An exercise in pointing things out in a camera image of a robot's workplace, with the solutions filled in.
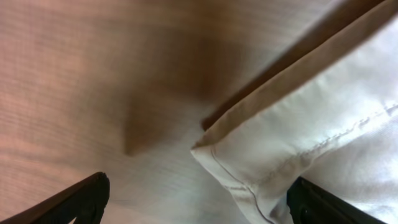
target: wood grain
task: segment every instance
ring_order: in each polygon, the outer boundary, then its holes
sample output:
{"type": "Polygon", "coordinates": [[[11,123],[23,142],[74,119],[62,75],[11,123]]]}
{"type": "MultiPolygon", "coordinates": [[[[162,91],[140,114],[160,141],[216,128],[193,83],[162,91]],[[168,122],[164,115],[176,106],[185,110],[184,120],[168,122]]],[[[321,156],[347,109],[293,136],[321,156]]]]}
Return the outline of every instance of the wood grain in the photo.
{"type": "Polygon", "coordinates": [[[247,223],[200,121],[342,1],[0,1],[0,219],[103,171],[103,223],[247,223]]]}

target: seam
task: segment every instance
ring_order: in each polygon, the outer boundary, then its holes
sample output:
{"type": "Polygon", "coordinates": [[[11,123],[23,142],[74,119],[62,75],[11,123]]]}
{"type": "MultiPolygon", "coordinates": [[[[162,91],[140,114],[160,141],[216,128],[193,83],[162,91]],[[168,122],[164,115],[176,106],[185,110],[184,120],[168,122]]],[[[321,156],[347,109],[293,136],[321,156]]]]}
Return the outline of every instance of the seam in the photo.
{"type": "Polygon", "coordinates": [[[349,133],[352,133],[356,128],[368,123],[371,119],[373,119],[373,118],[375,118],[377,116],[380,116],[380,115],[382,115],[384,113],[388,114],[390,112],[390,110],[394,110],[396,108],[398,108],[398,104],[394,103],[390,107],[385,106],[382,111],[374,112],[371,115],[369,115],[369,116],[367,116],[367,117],[365,117],[363,119],[360,119],[359,121],[354,122],[351,125],[351,128],[346,129],[345,131],[343,131],[341,133],[338,133],[338,134],[336,134],[336,135],[334,135],[332,137],[326,138],[321,143],[318,143],[318,144],[314,145],[310,150],[307,150],[307,151],[304,151],[304,152],[300,152],[300,153],[298,153],[298,154],[286,159],[283,163],[279,164],[274,170],[271,170],[270,172],[268,172],[268,174],[265,177],[255,181],[254,184],[271,181],[278,174],[278,172],[281,169],[283,169],[287,164],[290,164],[290,162],[292,160],[295,160],[297,158],[302,158],[302,157],[308,156],[310,154],[315,154],[317,152],[320,152],[327,144],[331,143],[332,141],[336,141],[339,138],[341,138],[341,137],[343,137],[343,136],[345,136],[345,135],[347,135],[349,133]]]}
{"type": "Polygon", "coordinates": [[[236,180],[237,182],[239,182],[240,184],[242,184],[242,185],[244,186],[244,188],[250,192],[250,194],[252,195],[252,197],[253,197],[253,199],[254,199],[254,203],[255,203],[256,209],[257,209],[257,211],[260,213],[261,217],[262,217],[266,222],[268,222],[268,223],[270,223],[270,224],[275,224],[273,221],[269,220],[269,219],[261,212],[261,210],[260,210],[260,208],[259,208],[259,206],[258,206],[258,202],[257,202],[256,195],[254,194],[254,192],[253,192],[243,181],[240,181],[240,180],[238,180],[236,177],[234,177],[234,175],[232,175],[232,174],[231,174],[231,173],[218,161],[218,159],[217,159],[217,157],[216,157],[216,155],[215,155],[216,148],[214,147],[214,145],[211,145],[211,150],[210,150],[210,151],[211,151],[211,155],[213,156],[213,159],[217,162],[217,164],[218,164],[221,168],[223,168],[223,170],[224,170],[227,174],[229,174],[234,180],[236,180]]]}
{"type": "MultiPolygon", "coordinates": [[[[360,119],[360,120],[354,122],[354,123],[351,125],[351,128],[346,129],[345,131],[340,132],[340,133],[338,133],[338,134],[336,134],[336,135],[334,135],[334,136],[332,136],[332,137],[326,138],[326,139],[325,139],[324,141],[322,141],[321,143],[318,143],[318,144],[314,145],[310,150],[307,150],[307,151],[305,151],[305,152],[301,152],[301,153],[299,153],[299,154],[297,154],[297,155],[295,155],[295,156],[292,156],[292,157],[286,159],[285,162],[281,163],[279,166],[277,166],[277,168],[275,168],[274,170],[270,171],[264,178],[261,178],[261,179],[255,181],[254,184],[264,183],[264,182],[271,181],[271,180],[277,175],[277,173],[278,173],[281,169],[283,169],[287,164],[289,164],[292,160],[294,160],[294,159],[296,159],[296,158],[301,158],[301,157],[304,157],[304,156],[308,156],[308,155],[313,154],[313,153],[316,153],[316,152],[320,152],[320,151],[321,151],[327,144],[329,144],[330,142],[336,141],[337,139],[339,139],[339,138],[341,138],[341,137],[343,137],[343,136],[345,136],[345,135],[347,135],[347,134],[353,132],[356,128],[358,128],[358,127],[360,127],[360,126],[362,126],[362,125],[368,123],[371,119],[373,119],[373,118],[375,118],[375,117],[377,117],[377,116],[380,116],[380,115],[382,115],[382,114],[384,114],[384,113],[387,113],[388,115],[391,115],[391,112],[394,111],[394,110],[397,109],[397,108],[398,108],[398,104],[397,104],[397,103],[394,103],[394,104],[392,104],[391,106],[385,106],[385,107],[383,108],[382,111],[373,112],[373,113],[371,113],[370,115],[368,115],[367,117],[365,117],[365,118],[363,118],[363,119],[360,119]]],[[[245,187],[245,189],[248,190],[248,191],[252,194],[252,196],[253,196],[253,198],[254,198],[254,201],[255,201],[255,206],[256,206],[256,208],[257,208],[257,211],[261,214],[261,216],[263,217],[263,219],[264,219],[265,221],[271,223],[271,224],[274,224],[272,221],[268,220],[268,219],[266,218],[266,216],[261,212],[261,210],[260,210],[260,208],[259,208],[259,206],[258,206],[258,202],[257,202],[256,195],[255,195],[254,192],[250,189],[250,187],[249,187],[247,184],[245,184],[243,181],[240,181],[240,180],[238,180],[236,177],[234,177],[234,176],[232,175],[232,173],[230,173],[230,172],[218,161],[218,159],[216,158],[216,147],[214,147],[214,144],[211,145],[211,155],[213,156],[213,159],[218,163],[218,165],[220,165],[220,167],[223,168],[223,169],[225,170],[225,172],[227,172],[234,180],[236,180],[237,182],[239,182],[240,184],[242,184],[242,185],[245,187]]]]}
{"type": "MultiPolygon", "coordinates": [[[[277,74],[275,74],[272,78],[270,78],[268,81],[266,81],[265,83],[263,83],[261,86],[259,86],[258,88],[256,88],[255,90],[253,90],[250,94],[246,95],[243,99],[240,99],[239,102],[237,102],[235,105],[233,105],[230,109],[228,109],[226,112],[224,112],[224,114],[218,118],[217,121],[215,121],[205,132],[205,134],[208,134],[212,129],[212,127],[215,127],[219,122],[221,122],[223,117],[227,117],[230,112],[232,110],[235,110],[235,108],[238,108],[240,106],[243,106],[244,101],[248,100],[248,98],[250,97],[255,97],[256,94],[258,94],[260,91],[264,90],[265,86],[270,85],[270,83],[274,82],[276,79],[278,79],[278,77],[283,77],[283,75],[285,75],[284,73],[287,70],[291,70],[292,68],[296,67],[298,64],[300,64],[303,60],[305,60],[306,58],[311,57],[312,55],[315,55],[316,53],[318,53],[318,51],[320,51],[320,49],[322,48],[322,46],[326,45],[329,46],[330,43],[333,43],[337,40],[339,40],[339,38],[343,37],[346,34],[350,33],[350,30],[353,29],[353,27],[358,26],[358,24],[360,25],[362,22],[366,22],[366,20],[369,20],[369,18],[373,18],[375,17],[375,15],[377,15],[377,11],[380,11],[381,8],[385,7],[385,5],[387,5],[386,3],[387,1],[381,1],[379,3],[377,3],[374,7],[370,8],[368,11],[366,11],[364,14],[360,15],[359,17],[357,17],[354,21],[352,21],[351,23],[347,24],[347,26],[345,26],[344,28],[340,29],[339,31],[337,31],[335,34],[333,34],[331,37],[327,38],[325,41],[323,41],[320,45],[316,46],[314,49],[310,50],[309,52],[307,52],[307,54],[303,55],[302,57],[300,57],[299,59],[297,59],[296,61],[294,61],[293,63],[291,63],[290,65],[288,65],[287,67],[283,68],[281,71],[279,71],[277,74]]],[[[381,22],[381,26],[383,24],[387,24],[388,21],[394,17],[393,15],[390,15],[388,17],[388,19],[384,20],[381,22]]],[[[359,40],[357,41],[356,44],[353,44],[352,46],[350,46],[350,50],[355,49],[357,46],[359,46],[362,42],[364,42],[364,40],[368,39],[370,36],[372,36],[374,33],[376,33],[375,30],[371,31],[369,34],[366,34],[365,37],[361,37],[359,38],[359,40]]],[[[345,52],[343,55],[340,55],[339,58],[343,57],[344,55],[347,55],[348,52],[345,52]]],[[[236,125],[234,128],[238,128],[240,125],[242,125],[245,121],[247,121],[248,119],[250,119],[250,117],[246,118],[245,120],[241,121],[238,125],[236,125]]],[[[207,146],[209,144],[216,144],[216,142],[222,140],[223,138],[226,138],[228,136],[228,134],[231,132],[232,130],[229,130],[227,133],[225,133],[223,135],[222,138],[216,138],[216,141],[214,141],[214,139],[212,140],[212,142],[209,143],[209,141],[204,141],[204,144],[199,145],[200,147],[203,146],[207,146]]]]}

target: beige fabric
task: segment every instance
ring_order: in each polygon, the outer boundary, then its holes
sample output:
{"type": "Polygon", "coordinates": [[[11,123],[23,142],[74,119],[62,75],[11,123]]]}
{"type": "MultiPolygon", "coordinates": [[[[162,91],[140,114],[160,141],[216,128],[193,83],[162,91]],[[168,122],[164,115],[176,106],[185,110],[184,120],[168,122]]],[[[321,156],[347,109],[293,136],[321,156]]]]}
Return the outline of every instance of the beige fabric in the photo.
{"type": "MultiPolygon", "coordinates": [[[[395,119],[397,12],[398,1],[381,3],[239,102],[198,142],[193,155],[251,223],[292,223],[284,195],[293,181],[320,156],[395,119]]],[[[364,210],[384,221],[395,211],[386,218],[364,210]]]]}

